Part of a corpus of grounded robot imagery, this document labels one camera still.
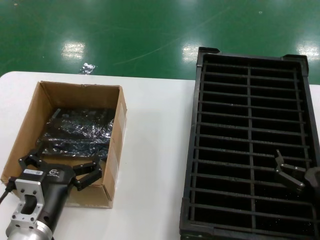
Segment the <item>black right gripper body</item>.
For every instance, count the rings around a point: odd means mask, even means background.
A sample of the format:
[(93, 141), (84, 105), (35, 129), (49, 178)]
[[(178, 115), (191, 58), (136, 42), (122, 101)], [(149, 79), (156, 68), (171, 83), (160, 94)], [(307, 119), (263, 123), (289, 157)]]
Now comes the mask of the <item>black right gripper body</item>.
[(312, 167), (309, 168), (305, 175), (304, 179), (308, 182), (308, 184), (313, 188), (320, 187), (320, 168), (319, 167)]

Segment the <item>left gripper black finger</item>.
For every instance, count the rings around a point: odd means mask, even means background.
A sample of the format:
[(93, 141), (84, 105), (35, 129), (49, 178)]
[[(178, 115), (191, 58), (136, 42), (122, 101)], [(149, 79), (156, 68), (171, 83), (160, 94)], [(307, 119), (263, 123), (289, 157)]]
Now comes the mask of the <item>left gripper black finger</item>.
[(33, 166), (39, 171), (46, 172), (48, 170), (48, 164), (43, 160), (43, 150), (44, 144), (40, 143), (25, 156), (20, 157), (18, 163), (22, 171), (26, 170), (28, 166)]
[(102, 167), (98, 159), (95, 159), (92, 162), (75, 165), (72, 169), (75, 176), (84, 175), (82, 178), (75, 178), (73, 181), (73, 184), (78, 191), (82, 191), (97, 180), (101, 179), (103, 175)]

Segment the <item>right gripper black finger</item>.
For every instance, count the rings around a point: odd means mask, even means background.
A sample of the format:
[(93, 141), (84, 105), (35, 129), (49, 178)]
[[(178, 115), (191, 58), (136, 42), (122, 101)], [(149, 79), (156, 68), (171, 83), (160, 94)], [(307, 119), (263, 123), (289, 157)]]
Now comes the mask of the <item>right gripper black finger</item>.
[(305, 188), (306, 169), (285, 163), (281, 152), (276, 150), (275, 178), (286, 188), (295, 193), (302, 193)]

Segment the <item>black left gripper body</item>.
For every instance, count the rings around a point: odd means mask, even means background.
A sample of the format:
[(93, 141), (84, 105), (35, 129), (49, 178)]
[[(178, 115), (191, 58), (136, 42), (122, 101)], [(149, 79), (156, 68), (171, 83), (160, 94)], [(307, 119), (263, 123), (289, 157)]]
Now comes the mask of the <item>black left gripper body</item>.
[(47, 164), (45, 173), (44, 206), (38, 220), (49, 229), (55, 229), (76, 175), (71, 166), (55, 163)]

